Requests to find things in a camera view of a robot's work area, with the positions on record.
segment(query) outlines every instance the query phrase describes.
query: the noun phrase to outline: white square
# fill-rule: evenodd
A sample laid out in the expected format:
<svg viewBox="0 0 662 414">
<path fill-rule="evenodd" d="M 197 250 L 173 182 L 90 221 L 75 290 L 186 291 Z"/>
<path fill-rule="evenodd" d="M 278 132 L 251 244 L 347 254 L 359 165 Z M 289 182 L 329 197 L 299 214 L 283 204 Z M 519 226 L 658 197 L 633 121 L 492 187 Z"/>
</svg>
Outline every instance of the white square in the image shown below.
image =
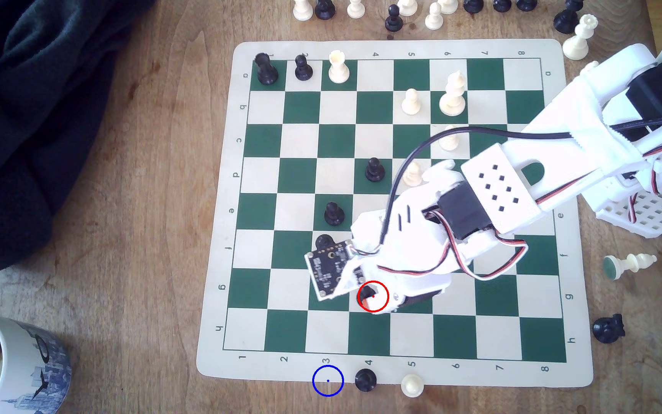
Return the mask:
<svg viewBox="0 0 662 414">
<path fill-rule="evenodd" d="M 247 124 L 281 124 L 284 113 L 284 90 L 252 90 L 249 92 Z"/>
<path fill-rule="evenodd" d="M 319 158 L 317 194 L 354 194 L 354 158 Z"/>
<path fill-rule="evenodd" d="M 394 61 L 357 61 L 357 90 L 393 90 Z"/>
<path fill-rule="evenodd" d="M 276 193 L 279 176 L 279 158 L 244 158 L 241 192 Z"/>
<path fill-rule="evenodd" d="M 556 275 L 518 275 L 520 317 L 561 317 L 560 283 Z"/>
<path fill-rule="evenodd" d="M 275 206 L 275 230 L 313 230 L 315 194 L 277 194 Z"/>
<path fill-rule="evenodd" d="M 357 123 L 357 91 L 324 90 L 321 92 L 319 124 Z"/>
<path fill-rule="evenodd" d="M 451 284 L 440 295 L 433 297 L 435 315 L 476 315 L 474 278 L 465 273 L 452 273 Z"/>
<path fill-rule="evenodd" d="M 354 158 L 392 158 L 392 124 L 357 124 Z"/>
<path fill-rule="evenodd" d="M 306 352 L 346 353 L 349 351 L 349 313 L 308 311 L 305 330 Z"/>
<path fill-rule="evenodd" d="M 520 318 L 477 315 L 477 358 L 522 360 Z"/>
<path fill-rule="evenodd" d="M 390 355 L 433 356 L 433 315 L 395 312 L 390 315 Z"/>
<path fill-rule="evenodd" d="M 224 349 L 262 351 L 266 325 L 267 309 L 228 308 Z"/>
<path fill-rule="evenodd" d="M 431 59 L 430 90 L 446 90 L 449 75 L 461 71 L 464 75 L 464 89 L 469 89 L 469 76 L 466 72 L 466 59 Z"/>
<path fill-rule="evenodd" d="M 405 100 L 405 90 L 395 90 L 392 93 L 392 123 L 393 124 L 430 124 L 430 91 L 419 90 L 418 101 L 421 109 L 415 115 L 402 111 L 402 101 Z"/>
<path fill-rule="evenodd" d="M 237 230 L 234 240 L 234 267 L 239 269 L 272 268 L 272 230 Z"/>
<path fill-rule="evenodd" d="M 457 127 L 468 127 L 468 124 L 452 124 L 455 128 Z M 448 125 L 443 124 L 432 124 L 430 126 L 430 136 L 434 136 L 437 133 L 440 133 Z M 446 159 L 455 159 L 455 160 L 468 160 L 471 158 L 469 152 L 469 133 L 458 133 L 459 136 L 459 145 L 453 151 L 446 151 L 441 148 L 441 146 L 435 142 L 430 146 L 430 157 L 434 160 L 446 160 Z"/>
<path fill-rule="evenodd" d="M 306 269 L 270 269 L 267 309 L 308 310 L 309 284 Z"/>
<path fill-rule="evenodd" d="M 309 80 L 298 80 L 295 77 L 295 61 L 288 61 L 288 70 L 285 76 L 285 90 L 297 91 L 319 91 L 321 90 L 321 79 L 323 78 L 323 61 L 307 61 L 308 66 L 313 68 L 313 76 Z"/>
<path fill-rule="evenodd" d="M 505 89 L 543 89 L 540 59 L 504 59 L 502 67 L 505 70 Z"/>
<path fill-rule="evenodd" d="M 507 124 L 508 106 L 504 90 L 470 90 L 466 93 L 469 124 Z"/>
<path fill-rule="evenodd" d="M 281 158 L 318 156 L 318 124 L 284 124 L 280 140 Z"/>
</svg>

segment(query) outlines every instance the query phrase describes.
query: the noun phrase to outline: green square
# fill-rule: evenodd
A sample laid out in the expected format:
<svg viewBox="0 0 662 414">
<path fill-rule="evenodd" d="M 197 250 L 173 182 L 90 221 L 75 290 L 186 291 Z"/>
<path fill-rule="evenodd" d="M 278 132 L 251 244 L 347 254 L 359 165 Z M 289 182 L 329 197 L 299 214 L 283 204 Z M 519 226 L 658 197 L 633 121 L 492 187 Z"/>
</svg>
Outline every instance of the green square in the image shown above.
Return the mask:
<svg viewBox="0 0 662 414">
<path fill-rule="evenodd" d="M 275 231 L 272 241 L 273 269 L 307 269 L 305 254 L 313 245 L 310 231 Z"/>
<path fill-rule="evenodd" d="M 496 130 L 508 130 L 507 125 L 473 125 L 476 127 L 490 127 Z M 507 142 L 507 137 L 505 136 L 494 136 L 488 133 L 469 133 L 469 156 L 472 158 L 475 155 L 478 155 L 482 151 L 486 150 L 490 146 L 499 142 L 503 144 Z"/>
<path fill-rule="evenodd" d="M 270 269 L 232 269 L 226 306 L 267 309 L 269 290 Z"/>
<path fill-rule="evenodd" d="M 316 290 L 311 284 L 308 284 L 310 293 L 308 294 L 308 310 L 338 310 L 349 311 L 349 297 L 347 295 L 337 296 L 333 299 L 326 299 L 325 301 L 318 301 L 316 297 Z M 356 295 L 356 292 L 351 292 L 350 295 Z"/>
<path fill-rule="evenodd" d="M 257 64 L 252 62 L 252 79 L 249 80 L 250 90 L 285 90 L 285 77 L 288 71 L 287 61 L 273 61 L 270 59 L 270 64 L 277 69 L 277 74 L 280 75 L 275 83 L 272 85 L 263 85 L 257 79 Z"/>
<path fill-rule="evenodd" d="M 433 315 L 433 357 L 475 360 L 477 318 L 464 315 Z"/>
<path fill-rule="evenodd" d="M 245 157 L 279 157 L 282 125 L 247 125 L 244 135 Z"/>
<path fill-rule="evenodd" d="M 237 228 L 272 230 L 275 226 L 277 194 L 239 194 Z"/>
<path fill-rule="evenodd" d="M 356 125 L 319 125 L 319 158 L 354 158 Z"/>
<path fill-rule="evenodd" d="M 431 90 L 430 91 L 430 123 L 431 124 L 468 124 L 469 123 L 469 100 L 467 100 L 466 90 L 464 91 L 464 100 L 466 101 L 466 106 L 464 107 L 464 112 L 459 113 L 455 117 L 449 117 L 445 113 L 441 112 L 441 108 L 438 108 L 438 101 L 441 100 L 441 97 L 444 96 L 446 92 L 442 90 Z"/>
<path fill-rule="evenodd" d="M 558 275 L 556 236 L 516 237 L 528 242 L 528 252 L 515 265 L 519 275 Z"/>
<path fill-rule="evenodd" d="M 428 59 L 402 59 L 394 61 L 395 90 L 430 90 Z"/>
<path fill-rule="evenodd" d="M 515 275 L 502 275 L 490 281 L 474 280 L 474 297 L 477 300 L 477 315 L 518 315 Z"/>
<path fill-rule="evenodd" d="M 508 124 L 529 124 L 543 108 L 542 90 L 506 90 Z"/>
<path fill-rule="evenodd" d="M 316 192 L 316 158 L 281 158 L 277 192 Z"/>
<path fill-rule="evenodd" d="M 321 92 L 285 92 L 284 124 L 318 124 Z"/>
<path fill-rule="evenodd" d="M 390 314 L 349 313 L 350 355 L 390 355 Z"/>
<path fill-rule="evenodd" d="M 502 59 L 467 59 L 466 77 L 468 90 L 505 89 L 505 69 Z"/>
<path fill-rule="evenodd" d="M 316 206 L 313 209 L 313 230 L 317 231 L 351 231 L 352 230 L 352 199 L 351 194 L 316 194 Z M 324 219 L 326 203 L 333 201 L 344 210 L 344 221 L 340 225 L 329 225 Z"/>
<path fill-rule="evenodd" d="M 392 158 L 407 158 L 416 146 L 430 138 L 430 125 L 393 125 Z M 416 158 L 430 158 L 430 146 L 426 146 Z"/>
<path fill-rule="evenodd" d="M 565 362 L 564 320 L 521 317 L 520 346 L 523 361 Z"/>
<path fill-rule="evenodd" d="M 381 159 L 380 164 L 385 167 L 385 177 L 377 183 L 367 180 L 364 172 L 367 170 L 368 159 L 357 158 L 354 160 L 354 194 L 390 194 L 392 186 L 392 160 Z"/>
<path fill-rule="evenodd" d="M 305 352 L 308 312 L 267 309 L 265 351 Z"/>
<path fill-rule="evenodd" d="M 357 92 L 358 124 L 391 124 L 392 91 Z"/>
</svg>

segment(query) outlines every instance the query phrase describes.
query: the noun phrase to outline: white pawn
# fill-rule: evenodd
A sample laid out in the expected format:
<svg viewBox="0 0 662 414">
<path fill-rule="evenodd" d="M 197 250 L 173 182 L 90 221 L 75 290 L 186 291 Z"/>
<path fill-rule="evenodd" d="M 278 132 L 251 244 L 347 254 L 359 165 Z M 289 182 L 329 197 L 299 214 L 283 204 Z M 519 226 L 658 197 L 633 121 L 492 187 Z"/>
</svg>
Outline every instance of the white pawn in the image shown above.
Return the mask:
<svg viewBox="0 0 662 414">
<path fill-rule="evenodd" d="M 640 253 L 639 255 L 628 254 L 624 260 L 617 259 L 614 256 L 605 256 L 602 262 L 605 274 L 611 280 L 619 279 L 625 270 L 637 272 L 639 269 L 647 268 L 657 261 L 657 257 L 652 254 Z"/>
<path fill-rule="evenodd" d="M 441 13 L 445 15 L 454 13 L 459 7 L 458 0 L 438 0 L 438 4 L 441 5 Z"/>
<path fill-rule="evenodd" d="M 295 0 L 295 7 L 293 7 L 293 17 L 299 21 L 306 21 L 313 16 L 313 8 L 308 3 L 308 0 Z"/>
<path fill-rule="evenodd" d="M 408 115 L 415 115 L 421 109 L 421 102 L 418 100 L 418 90 L 408 89 L 405 91 L 405 99 L 402 99 L 402 111 Z"/>
<path fill-rule="evenodd" d="M 400 8 L 400 15 L 404 16 L 414 15 L 418 10 L 416 0 L 398 0 L 397 6 Z"/>
<path fill-rule="evenodd" d="M 441 5 L 433 3 L 430 5 L 430 14 L 425 16 L 425 26 L 431 30 L 438 30 L 444 25 L 444 18 L 441 17 Z"/>
<path fill-rule="evenodd" d="M 346 8 L 346 14 L 350 18 L 360 18 L 364 15 L 364 5 L 362 0 L 351 0 L 349 6 Z"/>
<path fill-rule="evenodd" d="M 599 22 L 593 15 L 583 15 L 579 24 L 576 25 L 574 33 L 576 35 L 568 38 L 564 42 L 564 55 L 572 61 L 580 61 L 584 59 L 589 52 L 589 45 L 586 44 L 586 39 L 594 35 L 594 29 Z"/>
<path fill-rule="evenodd" d="M 334 83 L 344 83 L 349 79 L 349 67 L 345 64 L 346 56 L 344 52 L 335 50 L 329 54 L 331 68 L 329 69 L 329 79 Z"/>
</svg>

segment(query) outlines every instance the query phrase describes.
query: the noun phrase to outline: coffee mug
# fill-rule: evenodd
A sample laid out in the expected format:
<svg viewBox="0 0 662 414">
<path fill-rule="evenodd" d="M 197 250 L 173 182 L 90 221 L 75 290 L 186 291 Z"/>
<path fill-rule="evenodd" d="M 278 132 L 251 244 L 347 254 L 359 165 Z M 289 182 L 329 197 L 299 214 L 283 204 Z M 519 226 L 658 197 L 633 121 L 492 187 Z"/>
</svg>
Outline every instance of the coffee mug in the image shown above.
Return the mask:
<svg viewBox="0 0 662 414">
<path fill-rule="evenodd" d="M 70 387 L 70 358 L 55 335 L 0 317 L 0 414 L 53 414 Z"/>
</svg>

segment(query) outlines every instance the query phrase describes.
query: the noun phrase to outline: white chess piece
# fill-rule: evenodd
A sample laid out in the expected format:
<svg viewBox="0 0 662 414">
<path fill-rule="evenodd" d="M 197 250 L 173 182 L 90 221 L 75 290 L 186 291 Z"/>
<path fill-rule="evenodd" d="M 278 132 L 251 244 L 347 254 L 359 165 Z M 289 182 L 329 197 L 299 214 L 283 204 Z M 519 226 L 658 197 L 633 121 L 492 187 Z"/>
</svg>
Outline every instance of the white chess piece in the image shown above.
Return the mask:
<svg viewBox="0 0 662 414">
<path fill-rule="evenodd" d="M 402 111 L 408 115 L 415 115 L 421 109 L 421 102 L 418 100 L 418 90 L 408 89 L 405 91 L 405 99 L 402 99 Z"/>
<path fill-rule="evenodd" d="M 445 15 L 454 13 L 459 7 L 458 0 L 438 0 L 438 4 L 441 5 L 441 13 Z"/>
<path fill-rule="evenodd" d="M 568 38 L 564 42 L 564 55 L 571 59 L 572 61 L 580 61 L 584 59 L 586 54 L 589 52 L 589 45 L 586 43 L 586 39 L 589 39 L 594 35 L 594 29 L 599 22 L 596 17 L 593 15 L 583 15 L 579 24 L 576 25 L 574 33 L 576 35 L 572 38 Z"/>
<path fill-rule="evenodd" d="M 349 6 L 346 8 L 346 14 L 350 18 L 360 18 L 364 15 L 364 5 L 362 0 L 351 0 Z"/>
<path fill-rule="evenodd" d="M 628 254 L 628 257 L 624 260 L 617 259 L 614 256 L 605 256 L 602 266 L 607 277 L 617 280 L 625 270 L 637 272 L 639 269 L 648 268 L 656 261 L 657 257 L 646 253 Z"/>
<path fill-rule="evenodd" d="M 446 93 L 438 100 L 438 108 L 449 117 L 455 117 L 464 112 L 464 75 L 461 71 L 450 74 L 446 82 Z"/>
<path fill-rule="evenodd" d="M 329 69 L 329 79 L 334 83 L 344 83 L 349 79 L 349 67 L 345 64 L 346 56 L 344 52 L 335 50 L 329 54 L 331 69 Z"/>
<path fill-rule="evenodd" d="M 404 16 L 414 15 L 418 10 L 416 0 L 398 0 L 397 6 L 400 8 L 400 15 Z"/>
<path fill-rule="evenodd" d="M 428 9 L 429 13 L 425 16 L 425 26 L 431 30 L 438 30 L 444 25 L 444 18 L 441 17 L 441 5 L 434 2 Z"/>
<path fill-rule="evenodd" d="M 293 17 L 299 21 L 306 21 L 313 16 L 313 8 L 308 3 L 308 0 L 295 0 L 295 7 L 293 7 Z"/>
</svg>

